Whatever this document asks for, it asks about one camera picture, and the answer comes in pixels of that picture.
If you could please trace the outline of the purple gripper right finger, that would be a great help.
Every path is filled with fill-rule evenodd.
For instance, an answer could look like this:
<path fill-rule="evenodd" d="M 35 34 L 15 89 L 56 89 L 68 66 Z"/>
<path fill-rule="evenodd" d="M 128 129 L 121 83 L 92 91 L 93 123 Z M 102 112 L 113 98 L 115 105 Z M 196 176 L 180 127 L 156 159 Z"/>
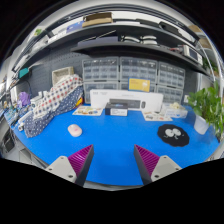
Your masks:
<path fill-rule="evenodd" d="M 144 185 L 181 170 L 181 167 L 167 155 L 158 156 L 138 145 L 134 145 L 134 157 Z"/>

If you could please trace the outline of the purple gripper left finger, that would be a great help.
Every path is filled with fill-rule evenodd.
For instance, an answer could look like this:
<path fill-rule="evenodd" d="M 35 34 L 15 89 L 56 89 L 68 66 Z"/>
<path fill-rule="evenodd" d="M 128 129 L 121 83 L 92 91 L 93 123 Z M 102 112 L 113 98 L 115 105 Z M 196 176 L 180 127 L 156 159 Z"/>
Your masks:
<path fill-rule="evenodd" d="M 59 156 L 46 171 L 65 180 L 83 186 L 94 156 L 94 147 L 89 145 L 66 157 Z"/>

